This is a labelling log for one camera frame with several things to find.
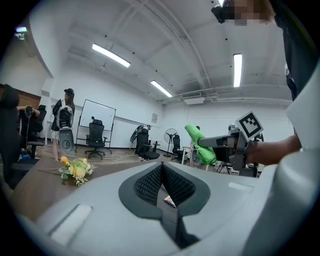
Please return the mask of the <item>white ceiling air conditioner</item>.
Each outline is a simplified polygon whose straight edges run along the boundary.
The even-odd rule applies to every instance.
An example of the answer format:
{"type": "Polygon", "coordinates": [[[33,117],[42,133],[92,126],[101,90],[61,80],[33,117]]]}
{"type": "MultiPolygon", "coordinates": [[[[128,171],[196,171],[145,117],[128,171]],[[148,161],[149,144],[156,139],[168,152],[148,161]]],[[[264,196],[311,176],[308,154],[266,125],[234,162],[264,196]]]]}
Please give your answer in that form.
{"type": "Polygon", "coordinates": [[[205,98],[204,97],[191,97],[191,98],[184,98],[183,101],[187,105],[199,105],[199,104],[204,103],[205,98]]]}

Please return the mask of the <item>yellow flower bouquet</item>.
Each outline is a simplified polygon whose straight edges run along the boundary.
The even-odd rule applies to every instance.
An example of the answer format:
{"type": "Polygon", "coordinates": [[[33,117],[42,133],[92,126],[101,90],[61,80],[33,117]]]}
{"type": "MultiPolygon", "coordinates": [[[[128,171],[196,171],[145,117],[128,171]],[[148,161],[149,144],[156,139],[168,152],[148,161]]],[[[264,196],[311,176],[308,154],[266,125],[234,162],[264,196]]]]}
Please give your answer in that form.
{"type": "Polygon", "coordinates": [[[88,177],[91,176],[96,166],[89,163],[87,158],[75,158],[69,160],[66,156],[60,158],[63,163],[59,168],[39,168],[40,172],[59,175],[62,180],[73,179],[78,187],[81,187],[88,182],[88,177]]]}

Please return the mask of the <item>small picture card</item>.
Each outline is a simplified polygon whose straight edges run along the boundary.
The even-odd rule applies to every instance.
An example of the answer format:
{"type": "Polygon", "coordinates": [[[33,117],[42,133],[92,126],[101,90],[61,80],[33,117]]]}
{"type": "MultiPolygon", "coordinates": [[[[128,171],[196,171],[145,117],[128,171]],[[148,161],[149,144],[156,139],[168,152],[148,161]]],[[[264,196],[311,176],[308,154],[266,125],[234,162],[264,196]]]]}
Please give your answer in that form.
{"type": "Polygon", "coordinates": [[[164,202],[167,203],[168,205],[170,205],[171,207],[176,208],[177,206],[175,205],[175,203],[173,202],[172,198],[170,195],[166,196],[164,198],[164,202]]]}

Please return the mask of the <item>whiteboard on wheeled stand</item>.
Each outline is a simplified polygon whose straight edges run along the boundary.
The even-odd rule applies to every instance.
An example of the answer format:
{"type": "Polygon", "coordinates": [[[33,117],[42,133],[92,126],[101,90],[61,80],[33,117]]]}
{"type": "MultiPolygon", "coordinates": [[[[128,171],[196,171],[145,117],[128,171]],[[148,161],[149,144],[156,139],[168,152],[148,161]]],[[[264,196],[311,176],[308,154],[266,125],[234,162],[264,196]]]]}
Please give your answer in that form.
{"type": "Polygon", "coordinates": [[[104,130],[101,135],[102,140],[105,140],[105,146],[112,154],[111,138],[113,134],[115,115],[115,108],[86,99],[77,121],[76,137],[74,139],[76,146],[75,150],[78,149],[78,146],[85,144],[85,132],[87,135],[89,134],[90,123],[94,120],[98,120],[101,121],[101,124],[104,126],[104,130]]]}

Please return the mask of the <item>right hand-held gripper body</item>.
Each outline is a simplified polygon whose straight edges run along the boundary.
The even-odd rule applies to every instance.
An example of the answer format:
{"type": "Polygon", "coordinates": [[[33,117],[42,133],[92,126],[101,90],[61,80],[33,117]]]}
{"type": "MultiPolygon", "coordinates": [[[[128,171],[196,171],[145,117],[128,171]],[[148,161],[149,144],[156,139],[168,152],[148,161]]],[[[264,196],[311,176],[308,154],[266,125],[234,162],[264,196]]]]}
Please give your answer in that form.
{"type": "Polygon", "coordinates": [[[233,149],[229,154],[229,162],[234,171],[239,173],[257,173],[258,163],[247,165],[247,149],[250,142],[263,142],[263,127],[251,110],[228,126],[229,141],[233,141],[233,149]]]}

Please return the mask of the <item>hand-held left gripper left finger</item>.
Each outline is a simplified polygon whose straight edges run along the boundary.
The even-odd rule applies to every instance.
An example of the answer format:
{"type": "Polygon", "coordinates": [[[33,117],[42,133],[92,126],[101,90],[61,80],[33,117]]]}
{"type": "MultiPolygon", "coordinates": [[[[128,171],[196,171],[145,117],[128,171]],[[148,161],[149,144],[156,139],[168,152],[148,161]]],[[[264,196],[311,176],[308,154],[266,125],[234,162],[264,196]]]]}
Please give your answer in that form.
{"type": "Polygon", "coordinates": [[[172,256],[180,248],[161,222],[137,217],[119,197],[126,179],[159,166],[147,163],[94,178],[53,204],[36,224],[59,245],[59,256],[172,256]]]}

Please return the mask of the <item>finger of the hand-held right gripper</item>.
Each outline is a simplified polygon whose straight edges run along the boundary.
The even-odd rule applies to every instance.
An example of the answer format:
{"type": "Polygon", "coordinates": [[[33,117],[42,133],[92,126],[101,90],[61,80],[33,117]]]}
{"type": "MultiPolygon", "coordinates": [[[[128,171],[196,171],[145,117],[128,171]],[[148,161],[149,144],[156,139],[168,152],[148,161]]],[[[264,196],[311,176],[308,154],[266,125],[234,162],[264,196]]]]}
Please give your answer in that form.
{"type": "Polygon", "coordinates": [[[212,148],[224,148],[229,147],[233,148],[235,145],[235,137],[232,135],[223,135],[215,137],[205,137],[200,138],[197,141],[197,144],[201,147],[212,147],[212,148]]]}

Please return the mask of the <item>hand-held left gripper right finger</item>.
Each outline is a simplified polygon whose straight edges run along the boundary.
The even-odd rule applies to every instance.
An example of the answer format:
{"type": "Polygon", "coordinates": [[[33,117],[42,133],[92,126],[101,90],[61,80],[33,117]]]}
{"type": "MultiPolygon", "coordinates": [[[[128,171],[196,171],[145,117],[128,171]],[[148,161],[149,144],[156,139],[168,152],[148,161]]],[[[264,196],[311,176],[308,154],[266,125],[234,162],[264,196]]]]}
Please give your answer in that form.
{"type": "Polygon", "coordinates": [[[175,249],[163,256],[243,256],[252,228],[245,211],[257,179],[165,162],[162,184],[176,205],[175,249]]]}

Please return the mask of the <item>person's right forearm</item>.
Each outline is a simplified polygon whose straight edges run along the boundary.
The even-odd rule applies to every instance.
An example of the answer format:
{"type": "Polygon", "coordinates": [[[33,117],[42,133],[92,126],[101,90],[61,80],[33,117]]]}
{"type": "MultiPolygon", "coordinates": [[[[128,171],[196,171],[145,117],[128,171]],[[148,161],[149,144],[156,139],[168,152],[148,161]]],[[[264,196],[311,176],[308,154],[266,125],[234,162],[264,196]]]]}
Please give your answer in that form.
{"type": "Polygon", "coordinates": [[[299,151],[301,147],[296,133],[278,142],[251,141],[246,149],[246,163],[275,165],[285,156],[299,151]]]}

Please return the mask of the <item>black standing fan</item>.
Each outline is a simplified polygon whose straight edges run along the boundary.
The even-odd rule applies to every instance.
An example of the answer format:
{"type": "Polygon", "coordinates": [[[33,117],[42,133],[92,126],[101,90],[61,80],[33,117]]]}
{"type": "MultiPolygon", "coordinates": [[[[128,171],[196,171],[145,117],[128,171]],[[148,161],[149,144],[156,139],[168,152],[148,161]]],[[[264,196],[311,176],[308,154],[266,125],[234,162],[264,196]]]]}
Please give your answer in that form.
{"type": "Polygon", "coordinates": [[[167,143],[167,151],[163,155],[164,157],[167,157],[167,158],[171,157],[171,154],[169,153],[170,146],[171,144],[173,144],[173,137],[178,134],[179,134],[178,131],[175,130],[174,128],[169,128],[165,131],[163,138],[164,138],[164,141],[167,143]]]}

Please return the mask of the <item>person's black shirt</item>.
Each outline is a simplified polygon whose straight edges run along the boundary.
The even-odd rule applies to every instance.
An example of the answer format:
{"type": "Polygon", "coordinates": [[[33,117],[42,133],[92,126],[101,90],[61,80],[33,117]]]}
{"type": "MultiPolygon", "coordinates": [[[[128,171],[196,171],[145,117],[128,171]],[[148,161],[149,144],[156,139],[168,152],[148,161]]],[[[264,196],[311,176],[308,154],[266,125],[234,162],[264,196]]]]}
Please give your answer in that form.
{"type": "Polygon", "coordinates": [[[320,58],[313,39],[291,10],[294,0],[269,0],[276,25],[282,29],[286,83],[294,101],[311,78],[320,58]]]}

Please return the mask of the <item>white wearable recording rig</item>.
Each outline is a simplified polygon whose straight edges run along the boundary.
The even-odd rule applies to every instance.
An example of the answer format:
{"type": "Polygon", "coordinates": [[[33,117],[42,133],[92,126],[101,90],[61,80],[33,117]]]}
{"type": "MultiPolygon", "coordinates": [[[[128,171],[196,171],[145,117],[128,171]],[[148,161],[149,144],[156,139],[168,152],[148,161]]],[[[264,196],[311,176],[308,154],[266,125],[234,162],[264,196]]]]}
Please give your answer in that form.
{"type": "Polygon", "coordinates": [[[137,134],[142,130],[142,129],[146,129],[147,131],[149,131],[151,129],[151,126],[149,124],[147,125],[139,125],[134,132],[132,133],[131,137],[130,137],[130,142],[133,143],[135,141],[135,139],[137,138],[137,134]]]}
{"type": "Polygon", "coordinates": [[[58,140],[65,152],[71,152],[74,149],[73,120],[74,114],[71,107],[62,106],[59,108],[56,115],[56,125],[59,128],[58,140]]]}

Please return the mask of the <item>ceiling tube light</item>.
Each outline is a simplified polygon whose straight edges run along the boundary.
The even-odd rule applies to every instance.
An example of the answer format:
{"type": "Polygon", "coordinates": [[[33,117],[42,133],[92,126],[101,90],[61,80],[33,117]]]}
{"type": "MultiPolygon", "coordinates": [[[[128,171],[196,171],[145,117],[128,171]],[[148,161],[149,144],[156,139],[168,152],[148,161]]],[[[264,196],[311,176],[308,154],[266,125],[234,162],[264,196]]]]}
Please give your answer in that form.
{"type": "Polygon", "coordinates": [[[120,57],[119,55],[113,53],[112,51],[110,51],[110,50],[108,50],[108,49],[106,49],[106,48],[104,48],[104,47],[102,47],[102,46],[100,46],[100,45],[98,45],[96,43],[92,44],[92,49],[94,51],[96,51],[96,52],[98,52],[98,53],[100,53],[100,54],[102,54],[102,55],[104,55],[104,56],[116,61],[117,63],[123,65],[126,68],[128,68],[131,65],[131,63],[129,61],[127,61],[126,59],[120,57]]]}
{"type": "Polygon", "coordinates": [[[166,95],[169,98],[172,98],[172,94],[170,94],[166,89],[164,89],[158,82],[155,80],[152,80],[150,82],[154,87],[156,87],[158,90],[160,90],[164,95],[166,95]]]}
{"type": "Polygon", "coordinates": [[[233,55],[233,67],[234,67],[233,86],[237,88],[240,86],[241,79],[242,79],[243,55],[241,53],[236,53],[233,55]]]}

